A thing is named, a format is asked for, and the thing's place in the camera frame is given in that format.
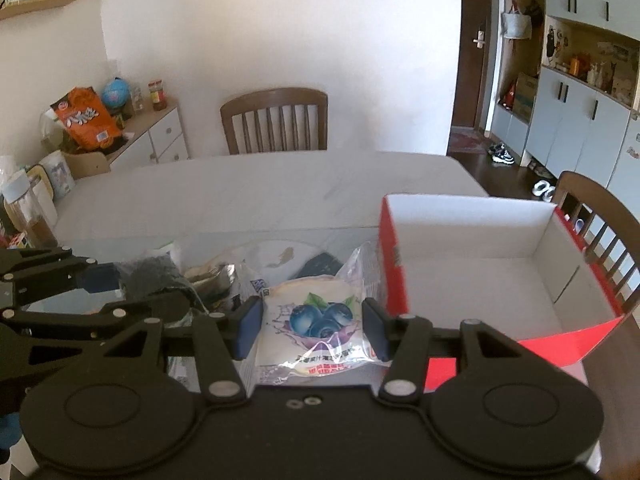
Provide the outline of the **red white cardboard box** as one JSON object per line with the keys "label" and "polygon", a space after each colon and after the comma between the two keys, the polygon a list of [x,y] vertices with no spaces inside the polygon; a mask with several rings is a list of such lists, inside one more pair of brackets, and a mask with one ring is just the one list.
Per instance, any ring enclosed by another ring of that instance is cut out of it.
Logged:
{"label": "red white cardboard box", "polygon": [[378,225],[391,315],[453,330],[476,318],[558,367],[572,366],[623,310],[557,206],[390,194]]}

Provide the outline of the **orange snack bag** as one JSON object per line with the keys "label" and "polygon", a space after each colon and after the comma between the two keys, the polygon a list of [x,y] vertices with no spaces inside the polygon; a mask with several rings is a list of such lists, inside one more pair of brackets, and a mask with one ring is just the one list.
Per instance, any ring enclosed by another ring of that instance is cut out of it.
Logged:
{"label": "orange snack bag", "polygon": [[122,132],[92,87],[73,88],[50,107],[82,150],[111,153],[124,145]]}

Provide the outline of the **white drawer sideboard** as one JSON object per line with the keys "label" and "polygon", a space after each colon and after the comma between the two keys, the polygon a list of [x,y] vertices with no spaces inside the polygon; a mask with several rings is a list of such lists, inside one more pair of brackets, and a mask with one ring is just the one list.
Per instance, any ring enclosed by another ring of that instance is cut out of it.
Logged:
{"label": "white drawer sideboard", "polygon": [[182,162],[190,158],[176,103],[147,110],[125,122],[127,142],[106,156],[112,171]]}

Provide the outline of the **grey hanging tote bag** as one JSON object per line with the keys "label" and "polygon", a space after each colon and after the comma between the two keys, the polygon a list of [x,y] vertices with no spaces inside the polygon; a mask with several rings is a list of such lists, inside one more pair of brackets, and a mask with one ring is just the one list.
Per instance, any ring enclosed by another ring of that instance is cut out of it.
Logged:
{"label": "grey hanging tote bag", "polygon": [[501,14],[501,25],[504,39],[529,40],[532,38],[532,19],[521,12],[515,0],[511,1],[510,9]]}

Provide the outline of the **wooden chair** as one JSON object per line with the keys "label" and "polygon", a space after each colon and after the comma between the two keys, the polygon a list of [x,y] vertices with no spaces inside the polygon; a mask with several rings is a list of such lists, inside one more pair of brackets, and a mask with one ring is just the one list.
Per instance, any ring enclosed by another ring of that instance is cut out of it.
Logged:
{"label": "wooden chair", "polygon": [[575,171],[562,172],[552,202],[612,295],[614,311],[630,315],[639,305],[639,220],[607,188]]}
{"label": "wooden chair", "polygon": [[230,155],[326,151],[329,98],[311,88],[277,88],[237,96],[220,108]]}

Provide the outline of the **blue globe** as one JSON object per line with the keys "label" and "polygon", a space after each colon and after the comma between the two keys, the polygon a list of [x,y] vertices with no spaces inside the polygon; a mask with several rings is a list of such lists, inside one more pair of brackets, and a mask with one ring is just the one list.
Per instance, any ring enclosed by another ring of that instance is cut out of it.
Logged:
{"label": "blue globe", "polygon": [[122,78],[114,78],[101,91],[101,101],[109,110],[124,107],[129,99],[130,87]]}

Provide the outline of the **red lid jar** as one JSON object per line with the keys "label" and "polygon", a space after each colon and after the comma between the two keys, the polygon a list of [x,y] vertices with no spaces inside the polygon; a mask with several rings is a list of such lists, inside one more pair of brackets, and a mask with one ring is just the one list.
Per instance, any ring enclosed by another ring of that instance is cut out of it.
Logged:
{"label": "red lid jar", "polygon": [[150,92],[150,100],[153,110],[159,112],[168,107],[167,99],[164,92],[164,84],[161,79],[153,80],[148,83]]}

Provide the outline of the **right wooden chair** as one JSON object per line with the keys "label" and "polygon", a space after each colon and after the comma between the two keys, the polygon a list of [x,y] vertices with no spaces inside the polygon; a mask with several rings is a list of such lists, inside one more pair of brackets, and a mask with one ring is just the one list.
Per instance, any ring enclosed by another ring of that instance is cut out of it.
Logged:
{"label": "right wooden chair", "polygon": [[562,172],[552,202],[612,295],[614,311],[630,315],[639,305],[639,220],[607,188],[575,171]]}

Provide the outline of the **blueberry bread packet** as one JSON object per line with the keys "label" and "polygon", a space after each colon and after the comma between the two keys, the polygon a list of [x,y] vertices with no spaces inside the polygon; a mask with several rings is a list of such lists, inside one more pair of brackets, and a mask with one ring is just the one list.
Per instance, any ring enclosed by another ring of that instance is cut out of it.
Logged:
{"label": "blueberry bread packet", "polygon": [[265,301],[255,378],[262,386],[377,386],[386,366],[363,330],[362,303],[378,298],[381,272],[375,244],[340,262],[301,244],[292,260],[269,263],[253,286]]}

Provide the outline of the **white sneakers pair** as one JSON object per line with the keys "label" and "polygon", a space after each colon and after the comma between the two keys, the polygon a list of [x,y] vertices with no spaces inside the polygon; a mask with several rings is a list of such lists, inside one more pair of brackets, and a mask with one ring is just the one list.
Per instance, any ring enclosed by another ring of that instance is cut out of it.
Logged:
{"label": "white sneakers pair", "polygon": [[538,200],[550,203],[555,192],[555,186],[547,180],[539,180],[532,188],[532,194]]}

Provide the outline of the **far wooden chair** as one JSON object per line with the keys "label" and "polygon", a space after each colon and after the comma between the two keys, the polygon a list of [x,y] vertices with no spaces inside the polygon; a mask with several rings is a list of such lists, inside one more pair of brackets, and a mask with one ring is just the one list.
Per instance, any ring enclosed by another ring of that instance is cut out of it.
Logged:
{"label": "far wooden chair", "polygon": [[277,88],[237,96],[220,108],[230,155],[326,151],[329,98],[311,88]]}

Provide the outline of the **wooden wall shelf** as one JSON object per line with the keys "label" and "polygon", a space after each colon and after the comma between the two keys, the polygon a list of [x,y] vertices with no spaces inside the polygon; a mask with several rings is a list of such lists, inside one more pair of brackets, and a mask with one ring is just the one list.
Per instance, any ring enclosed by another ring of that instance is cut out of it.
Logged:
{"label": "wooden wall shelf", "polygon": [[8,4],[0,10],[0,21],[17,18],[20,15],[53,10],[68,6],[77,0],[24,0]]}

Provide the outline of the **dark wooden door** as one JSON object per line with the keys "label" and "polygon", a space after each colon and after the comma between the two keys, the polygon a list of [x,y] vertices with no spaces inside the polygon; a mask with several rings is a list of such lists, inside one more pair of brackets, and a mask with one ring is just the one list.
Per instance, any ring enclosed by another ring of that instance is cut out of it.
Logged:
{"label": "dark wooden door", "polygon": [[491,0],[461,0],[460,47],[454,111],[447,154],[457,151],[480,125],[487,75]]}

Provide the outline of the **black snack packet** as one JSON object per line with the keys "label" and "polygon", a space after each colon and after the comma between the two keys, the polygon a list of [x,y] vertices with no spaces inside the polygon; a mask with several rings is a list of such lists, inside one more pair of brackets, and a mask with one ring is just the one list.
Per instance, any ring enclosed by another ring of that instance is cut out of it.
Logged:
{"label": "black snack packet", "polygon": [[198,299],[170,255],[120,262],[115,264],[115,268],[120,288],[128,300],[142,300],[164,292],[181,292],[191,301]]}

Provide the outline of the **white wall cabinet unit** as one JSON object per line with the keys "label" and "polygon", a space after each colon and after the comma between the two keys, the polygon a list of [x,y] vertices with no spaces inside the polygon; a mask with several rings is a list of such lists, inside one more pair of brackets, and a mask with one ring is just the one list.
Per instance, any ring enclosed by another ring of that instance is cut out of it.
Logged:
{"label": "white wall cabinet unit", "polygon": [[[501,0],[500,12],[512,0]],[[577,171],[639,210],[639,0],[515,0],[529,40],[501,37],[490,133],[522,166]]]}

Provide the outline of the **silver foil snack wrapper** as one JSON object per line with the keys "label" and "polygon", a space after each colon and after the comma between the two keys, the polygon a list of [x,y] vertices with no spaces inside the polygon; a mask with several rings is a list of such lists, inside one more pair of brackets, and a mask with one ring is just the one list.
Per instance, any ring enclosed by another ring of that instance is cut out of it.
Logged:
{"label": "silver foil snack wrapper", "polygon": [[210,306],[229,296],[236,281],[236,269],[233,263],[228,262],[206,264],[186,270],[184,277],[201,302]]}

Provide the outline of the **black white sneakers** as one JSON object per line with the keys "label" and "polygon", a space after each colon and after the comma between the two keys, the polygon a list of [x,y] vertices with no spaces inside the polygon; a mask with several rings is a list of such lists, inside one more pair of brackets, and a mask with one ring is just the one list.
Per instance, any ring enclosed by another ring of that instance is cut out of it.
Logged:
{"label": "black white sneakers", "polygon": [[495,164],[506,166],[512,166],[515,164],[514,157],[511,155],[511,153],[503,143],[492,144],[488,148],[487,153]]}

